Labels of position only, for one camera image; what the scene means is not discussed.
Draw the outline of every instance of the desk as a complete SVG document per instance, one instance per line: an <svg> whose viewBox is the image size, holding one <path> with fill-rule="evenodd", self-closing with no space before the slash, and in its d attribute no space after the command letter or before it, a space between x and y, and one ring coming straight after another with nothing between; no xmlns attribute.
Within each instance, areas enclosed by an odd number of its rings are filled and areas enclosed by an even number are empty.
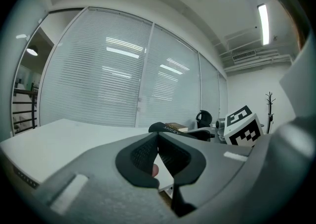
<svg viewBox="0 0 316 224"><path fill-rule="evenodd" d="M18 134L0 143L0 148L21 172L41 184L50 175L85 151L135 135L148 128L108 127L61 119ZM159 191L173 184L173 177L159 155L155 159Z"/></svg>

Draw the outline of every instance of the coat rack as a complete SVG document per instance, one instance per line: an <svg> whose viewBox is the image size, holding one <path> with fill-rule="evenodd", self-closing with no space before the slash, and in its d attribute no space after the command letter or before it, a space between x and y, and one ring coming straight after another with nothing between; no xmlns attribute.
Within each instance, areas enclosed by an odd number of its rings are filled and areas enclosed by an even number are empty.
<svg viewBox="0 0 316 224"><path fill-rule="evenodd" d="M269 106L269 113L268 113L268 126L267 126L267 134L269 133L269 131L270 131L270 124L271 124L271 122L273 121L273 115L274 115L274 113L272 113L272 102L275 100L275 99L273 99L272 101L271 101L271 96L272 96L272 92L270 92L269 91L269 95L268 94L266 94L267 96L268 96L268 98L269 99L267 99L267 101L268 101L268 103L267 103L267 105Z"/></svg>

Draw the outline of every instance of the window blind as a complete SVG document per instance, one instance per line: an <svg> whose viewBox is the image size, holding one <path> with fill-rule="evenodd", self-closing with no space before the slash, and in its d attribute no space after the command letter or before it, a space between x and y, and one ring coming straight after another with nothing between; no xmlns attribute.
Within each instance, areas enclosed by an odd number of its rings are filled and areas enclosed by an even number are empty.
<svg viewBox="0 0 316 224"><path fill-rule="evenodd" d="M206 110L211 114L212 124L214 124L219 116L218 74L216 68L201 54L199 59L201 68L201 110Z"/></svg>
<svg viewBox="0 0 316 224"><path fill-rule="evenodd" d="M62 37L47 67L40 124L67 118L135 126L151 26L121 13L83 12Z"/></svg>
<svg viewBox="0 0 316 224"><path fill-rule="evenodd" d="M228 113L227 82L226 82L226 79L220 73L218 73L218 76L219 76L219 96L220 96L219 117L224 119Z"/></svg>
<svg viewBox="0 0 316 224"><path fill-rule="evenodd" d="M198 54L155 26L140 93L139 127L176 122L193 129L200 103Z"/></svg>

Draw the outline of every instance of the white box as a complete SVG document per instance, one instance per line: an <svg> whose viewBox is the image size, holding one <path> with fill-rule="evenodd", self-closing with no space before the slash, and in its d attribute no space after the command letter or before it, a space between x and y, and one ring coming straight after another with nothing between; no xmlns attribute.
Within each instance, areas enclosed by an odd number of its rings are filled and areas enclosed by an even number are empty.
<svg viewBox="0 0 316 224"><path fill-rule="evenodd" d="M252 147L261 135L263 131L257 114L252 113L247 105L226 115L224 138L227 144Z"/></svg>

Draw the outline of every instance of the black office chair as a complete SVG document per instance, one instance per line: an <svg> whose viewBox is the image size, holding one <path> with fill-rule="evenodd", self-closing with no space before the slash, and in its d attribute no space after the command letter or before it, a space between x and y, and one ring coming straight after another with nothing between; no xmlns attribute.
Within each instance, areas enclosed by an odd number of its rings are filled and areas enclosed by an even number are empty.
<svg viewBox="0 0 316 224"><path fill-rule="evenodd" d="M200 110L200 112L197 114L196 117L197 120L197 128L202 127L210 127L210 124L212 123L212 116L208 111Z"/></svg>

